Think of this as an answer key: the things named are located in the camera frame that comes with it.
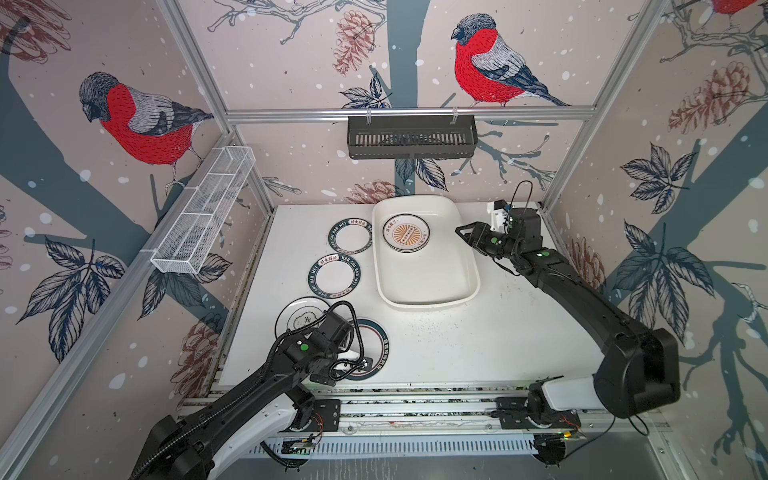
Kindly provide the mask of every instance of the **white plastic tray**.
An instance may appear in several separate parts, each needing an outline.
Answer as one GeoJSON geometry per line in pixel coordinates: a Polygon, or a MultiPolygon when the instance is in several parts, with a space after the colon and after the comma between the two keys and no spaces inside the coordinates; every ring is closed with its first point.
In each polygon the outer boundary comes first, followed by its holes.
{"type": "Polygon", "coordinates": [[[379,295],[400,310],[440,310],[471,300],[480,290],[473,250],[456,235],[463,225],[456,205],[438,195],[380,201],[373,208],[373,264],[379,295]],[[399,214],[414,214],[429,225],[429,242],[412,253],[387,245],[382,228],[399,214]]]}

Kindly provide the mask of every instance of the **black wall-mounted basket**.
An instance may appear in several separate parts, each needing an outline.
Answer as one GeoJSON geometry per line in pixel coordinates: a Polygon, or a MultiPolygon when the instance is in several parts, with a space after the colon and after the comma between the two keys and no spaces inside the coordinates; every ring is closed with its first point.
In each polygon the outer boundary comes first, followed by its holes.
{"type": "Polygon", "coordinates": [[[474,115],[350,117],[346,144],[349,158],[469,158],[478,130],[474,115]]]}

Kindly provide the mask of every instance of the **plate with orange sunburst design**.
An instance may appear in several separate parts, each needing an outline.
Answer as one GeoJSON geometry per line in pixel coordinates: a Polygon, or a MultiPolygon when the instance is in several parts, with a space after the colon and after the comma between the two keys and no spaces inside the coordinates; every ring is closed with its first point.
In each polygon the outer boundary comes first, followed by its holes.
{"type": "Polygon", "coordinates": [[[412,253],[424,248],[429,241],[429,225],[416,215],[395,215],[384,223],[382,234],[393,249],[412,253]]]}

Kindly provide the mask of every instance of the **plate center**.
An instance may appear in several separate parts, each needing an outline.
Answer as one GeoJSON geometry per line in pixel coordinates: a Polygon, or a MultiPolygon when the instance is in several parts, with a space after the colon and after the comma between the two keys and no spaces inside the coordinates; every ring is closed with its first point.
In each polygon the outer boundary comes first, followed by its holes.
{"type": "Polygon", "coordinates": [[[342,250],[354,252],[367,245],[369,238],[370,233],[368,233],[368,230],[365,227],[361,227],[360,225],[348,225],[339,230],[336,234],[336,244],[342,250]]]}
{"type": "Polygon", "coordinates": [[[337,293],[351,285],[354,277],[355,274],[348,263],[328,262],[317,270],[315,282],[323,292],[337,293]]]}

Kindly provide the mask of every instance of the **gray floor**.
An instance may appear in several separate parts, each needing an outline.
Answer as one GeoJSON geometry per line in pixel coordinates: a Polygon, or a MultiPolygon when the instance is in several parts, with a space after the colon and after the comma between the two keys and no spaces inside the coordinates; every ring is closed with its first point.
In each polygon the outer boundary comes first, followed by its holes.
{"type": "MultiPolygon", "coordinates": [[[[574,442],[573,448],[582,442],[574,442]]],[[[568,458],[560,468],[545,468],[530,455],[422,458],[370,458],[310,461],[300,472],[271,459],[236,462],[219,480],[575,480],[582,478],[664,480],[650,445],[632,433],[608,433],[568,458]]]]}

